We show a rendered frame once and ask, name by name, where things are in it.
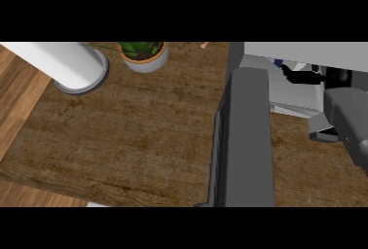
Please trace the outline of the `green plant in grey pot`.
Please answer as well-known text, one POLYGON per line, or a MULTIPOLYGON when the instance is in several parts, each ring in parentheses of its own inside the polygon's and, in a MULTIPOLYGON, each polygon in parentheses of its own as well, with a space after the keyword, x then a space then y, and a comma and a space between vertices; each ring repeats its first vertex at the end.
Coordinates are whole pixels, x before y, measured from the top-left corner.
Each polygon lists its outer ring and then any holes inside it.
POLYGON ((95 45, 95 48, 117 52, 127 67, 138 73, 151 73, 166 64, 170 55, 167 42, 119 42, 119 48, 95 45))

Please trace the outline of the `white paper towel roll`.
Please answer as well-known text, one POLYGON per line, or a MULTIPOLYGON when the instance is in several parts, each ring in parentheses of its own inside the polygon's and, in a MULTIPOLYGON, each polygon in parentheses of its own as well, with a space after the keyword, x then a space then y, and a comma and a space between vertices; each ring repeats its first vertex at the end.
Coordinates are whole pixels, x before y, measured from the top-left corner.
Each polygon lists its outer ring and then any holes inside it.
POLYGON ((82 89, 102 73, 102 60, 87 42, 0 42, 67 88, 82 89))

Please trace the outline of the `grey microwave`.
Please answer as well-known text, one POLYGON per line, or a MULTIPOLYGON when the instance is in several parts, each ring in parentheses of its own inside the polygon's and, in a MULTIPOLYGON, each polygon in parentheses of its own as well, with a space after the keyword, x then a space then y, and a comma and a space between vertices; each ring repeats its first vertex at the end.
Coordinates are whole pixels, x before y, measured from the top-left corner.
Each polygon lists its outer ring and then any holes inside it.
POLYGON ((240 67, 265 69, 269 73, 271 110, 275 113, 309 119, 324 111, 325 86, 294 85, 274 64, 281 59, 296 71, 309 71, 320 66, 352 71, 352 87, 368 91, 368 42, 281 42, 244 43, 240 67))

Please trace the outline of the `white and blue milk carton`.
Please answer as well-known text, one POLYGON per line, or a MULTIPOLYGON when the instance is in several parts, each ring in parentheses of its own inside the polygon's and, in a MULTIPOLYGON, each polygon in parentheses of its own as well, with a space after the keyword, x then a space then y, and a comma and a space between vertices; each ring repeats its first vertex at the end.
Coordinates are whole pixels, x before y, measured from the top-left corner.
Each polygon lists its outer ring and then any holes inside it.
POLYGON ((306 64, 303 62, 288 61, 288 60, 283 60, 283 59, 275 59, 274 64, 278 67, 286 65, 291 71, 300 71, 306 66, 306 64))

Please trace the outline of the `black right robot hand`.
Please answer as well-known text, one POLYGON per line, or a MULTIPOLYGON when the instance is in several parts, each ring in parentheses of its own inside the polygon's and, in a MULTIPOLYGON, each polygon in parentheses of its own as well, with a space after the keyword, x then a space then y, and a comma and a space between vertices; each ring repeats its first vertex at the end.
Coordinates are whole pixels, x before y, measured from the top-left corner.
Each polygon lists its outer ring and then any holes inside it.
POLYGON ((287 65, 281 65, 284 76, 296 85, 320 85, 327 77, 314 71, 293 71, 287 65))

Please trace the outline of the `grey round holder base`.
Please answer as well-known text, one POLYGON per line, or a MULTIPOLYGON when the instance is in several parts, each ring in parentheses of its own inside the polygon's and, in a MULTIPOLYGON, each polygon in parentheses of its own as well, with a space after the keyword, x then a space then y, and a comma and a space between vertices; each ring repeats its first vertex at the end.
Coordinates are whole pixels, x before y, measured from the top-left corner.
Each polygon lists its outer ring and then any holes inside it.
POLYGON ((56 80, 54 80, 56 88, 64 93, 67 93, 70 95, 85 95, 85 94, 92 93, 102 86, 102 84, 107 80, 107 77, 110 74, 110 60, 108 60, 108 57, 104 54, 104 52, 101 52, 96 49, 93 49, 93 50, 99 56, 99 59, 102 60, 102 73, 101 73, 98 79, 95 80, 95 82, 87 87, 85 87, 82 89, 71 89, 71 88, 67 88, 56 80))

